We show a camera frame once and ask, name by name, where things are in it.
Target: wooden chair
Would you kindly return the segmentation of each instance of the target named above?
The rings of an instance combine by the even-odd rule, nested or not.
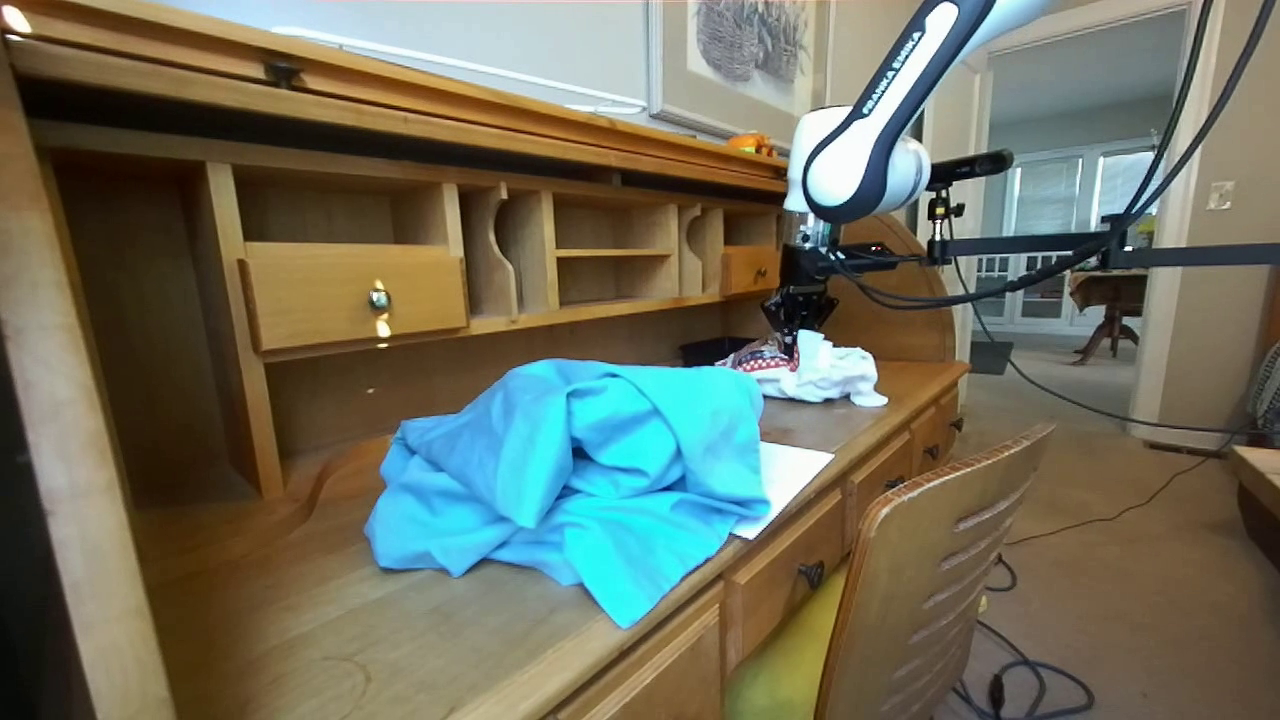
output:
[[[736,669],[730,715],[931,715],[964,670],[989,568],[1050,431],[876,496],[854,558]]]

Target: drawer knob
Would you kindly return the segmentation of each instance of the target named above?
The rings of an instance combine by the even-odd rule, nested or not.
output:
[[[377,341],[392,341],[397,335],[397,328],[392,328],[392,303],[397,303],[397,297],[387,292],[387,283],[383,281],[372,281],[372,288],[370,288],[370,308],[372,308],[372,335]]]
[[[824,558],[805,562],[805,568],[800,568],[800,580],[805,580],[805,587],[818,593],[818,587],[829,580],[829,562],[824,562]]]

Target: desk drawer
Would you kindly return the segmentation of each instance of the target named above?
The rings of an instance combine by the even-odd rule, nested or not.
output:
[[[947,392],[916,417],[916,422],[914,422],[916,467],[914,470],[929,470],[931,465],[939,465],[952,450],[955,412],[961,412],[961,396]]]
[[[844,483],[844,548],[855,548],[870,504],[914,475],[914,450],[914,440],[896,434],[854,470]]]
[[[814,594],[818,580],[844,558],[842,491],[819,496],[777,532],[730,573],[725,670],[749,661]]]
[[[721,587],[691,599],[552,715],[721,715]]]
[[[465,328],[465,258],[424,243],[249,243],[262,351],[381,341],[370,292],[392,292],[392,335]]]
[[[772,243],[725,249],[725,297],[772,292],[780,283],[780,257]]]

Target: small drawer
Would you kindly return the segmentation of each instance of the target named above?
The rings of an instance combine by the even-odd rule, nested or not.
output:
[[[914,475],[914,440],[896,434],[870,465],[859,465],[844,483],[844,543],[855,548],[855,532],[876,496]]]
[[[725,249],[725,288],[721,297],[772,292],[780,283],[780,251],[772,243]]]
[[[916,467],[914,470],[929,470],[931,465],[939,465],[952,450],[955,412],[961,412],[961,396],[947,392],[916,417],[916,422],[914,422]]]
[[[372,308],[387,292],[387,330]],[[244,288],[262,351],[465,328],[465,258],[424,243],[249,243]]]
[[[842,558],[842,491],[829,491],[732,568],[725,583],[725,670],[749,661]]]

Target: desk surface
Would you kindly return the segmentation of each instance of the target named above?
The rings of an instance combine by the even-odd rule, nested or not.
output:
[[[1248,489],[1280,501],[1280,449],[1234,442],[1234,467]]]
[[[834,450],[788,510],[905,431],[955,382],[961,364],[889,364],[880,377],[894,401],[880,412],[770,403],[765,440]],[[549,711],[749,548],[732,541],[634,631],[580,587],[526,568],[480,562],[460,580],[387,576],[362,535],[381,491],[381,450],[383,440],[370,440],[329,461],[298,506],[229,501],[142,515],[181,715]]]

